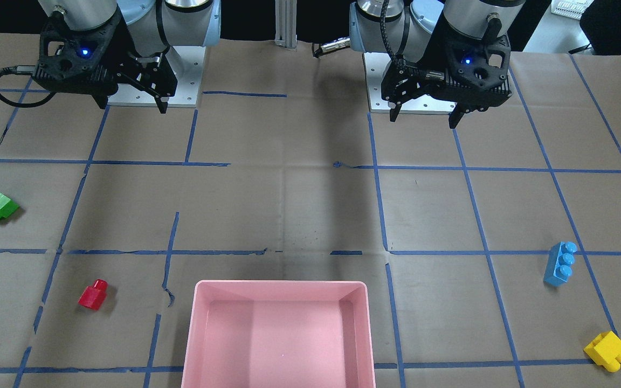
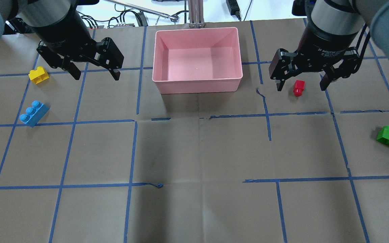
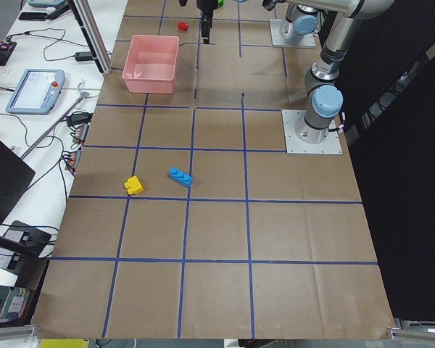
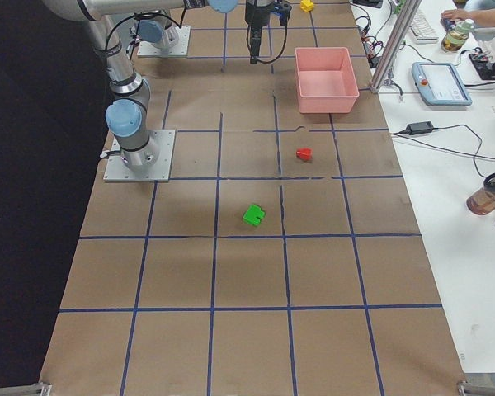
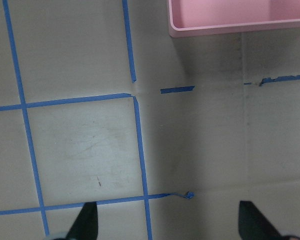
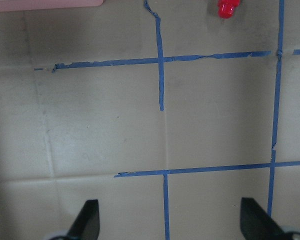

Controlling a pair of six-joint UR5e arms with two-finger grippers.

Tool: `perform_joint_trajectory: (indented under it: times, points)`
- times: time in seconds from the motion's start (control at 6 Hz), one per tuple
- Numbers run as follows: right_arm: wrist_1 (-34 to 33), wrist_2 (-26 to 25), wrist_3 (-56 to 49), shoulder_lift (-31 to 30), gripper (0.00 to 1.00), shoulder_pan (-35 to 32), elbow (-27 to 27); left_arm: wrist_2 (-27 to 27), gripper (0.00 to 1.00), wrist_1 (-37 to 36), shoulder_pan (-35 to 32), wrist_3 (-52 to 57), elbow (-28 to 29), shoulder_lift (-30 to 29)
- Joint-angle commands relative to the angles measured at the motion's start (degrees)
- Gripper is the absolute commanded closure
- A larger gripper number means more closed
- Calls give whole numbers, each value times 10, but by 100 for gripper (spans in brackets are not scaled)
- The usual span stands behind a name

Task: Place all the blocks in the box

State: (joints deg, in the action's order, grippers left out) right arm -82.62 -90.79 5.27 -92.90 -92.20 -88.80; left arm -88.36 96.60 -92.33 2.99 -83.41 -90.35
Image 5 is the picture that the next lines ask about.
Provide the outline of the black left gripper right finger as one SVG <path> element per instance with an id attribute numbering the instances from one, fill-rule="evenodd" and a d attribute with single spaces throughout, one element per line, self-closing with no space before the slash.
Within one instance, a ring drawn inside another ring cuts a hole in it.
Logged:
<path id="1" fill-rule="evenodd" d="M 242 240 L 287 240 L 268 219 L 259 211 L 252 201 L 239 203 L 238 232 Z"/>

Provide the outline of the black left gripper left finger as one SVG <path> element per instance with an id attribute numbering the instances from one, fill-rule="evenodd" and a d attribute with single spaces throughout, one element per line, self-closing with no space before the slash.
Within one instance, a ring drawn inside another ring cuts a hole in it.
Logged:
<path id="1" fill-rule="evenodd" d="M 96 202 L 86 202 L 65 236 L 66 240 L 96 240 L 98 238 L 98 208 Z"/>

